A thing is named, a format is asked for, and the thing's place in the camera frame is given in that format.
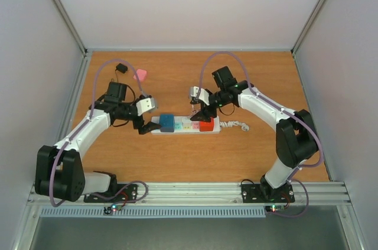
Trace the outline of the white charger with pink cable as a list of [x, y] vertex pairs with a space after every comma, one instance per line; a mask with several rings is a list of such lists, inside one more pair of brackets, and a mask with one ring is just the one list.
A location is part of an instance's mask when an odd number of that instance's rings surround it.
[[194, 116], [197, 112], [198, 112], [198, 110], [194, 106], [192, 106], [190, 114], [183, 116], [181, 118], [181, 122], [183, 123], [183, 125], [184, 124], [191, 124], [192, 123], [191, 117]]

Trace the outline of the blue cube socket adapter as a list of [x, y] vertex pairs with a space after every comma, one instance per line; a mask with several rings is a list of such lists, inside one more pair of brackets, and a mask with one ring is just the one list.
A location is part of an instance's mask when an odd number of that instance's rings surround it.
[[175, 120], [173, 114], [160, 114], [159, 125], [161, 132], [174, 132]]

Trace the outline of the pink cube socket adapter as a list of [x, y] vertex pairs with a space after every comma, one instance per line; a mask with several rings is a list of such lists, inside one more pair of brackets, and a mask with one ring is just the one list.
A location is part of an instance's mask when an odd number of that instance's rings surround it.
[[140, 82], [144, 82], [146, 80], [148, 72], [144, 69], [137, 69], [136, 73], [133, 76], [134, 80], [139, 80]]

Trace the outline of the black plug adapter with cable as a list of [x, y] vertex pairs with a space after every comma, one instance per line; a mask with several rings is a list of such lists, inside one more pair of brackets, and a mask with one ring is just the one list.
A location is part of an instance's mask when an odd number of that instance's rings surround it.
[[128, 66], [124, 65], [122, 63], [119, 63], [115, 67], [115, 77], [111, 79], [112, 82], [118, 82], [119, 81], [119, 76], [118, 74], [125, 74], [128, 71]]

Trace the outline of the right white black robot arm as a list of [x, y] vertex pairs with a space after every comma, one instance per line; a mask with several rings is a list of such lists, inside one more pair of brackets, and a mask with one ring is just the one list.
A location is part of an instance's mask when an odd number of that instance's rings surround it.
[[320, 154], [318, 162], [323, 162], [320, 139], [308, 111], [280, 105], [254, 87], [249, 79], [237, 81], [227, 66], [213, 72], [212, 77], [218, 87], [214, 93], [201, 86], [190, 87], [191, 104], [200, 105], [200, 110], [190, 119], [210, 122], [222, 107], [233, 104], [254, 114], [275, 131], [277, 159], [260, 179], [260, 193], [265, 200], [280, 196], [282, 187], [300, 168], [309, 167], [306, 162], [316, 152]]

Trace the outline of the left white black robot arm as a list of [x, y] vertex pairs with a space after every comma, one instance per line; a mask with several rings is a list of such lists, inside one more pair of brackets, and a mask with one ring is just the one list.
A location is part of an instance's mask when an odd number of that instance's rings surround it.
[[141, 94], [126, 102], [128, 85], [110, 82], [106, 93], [93, 99], [84, 118], [63, 139], [52, 146], [44, 145], [37, 152], [35, 192], [47, 196], [54, 207], [65, 201], [75, 202], [91, 194], [106, 202], [114, 201], [123, 190], [116, 175], [104, 171], [84, 172], [82, 159], [97, 138], [115, 121], [131, 122], [139, 134], [159, 129], [160, 125], [145, 122], [143, 115], [157, 108], [151, 95]]

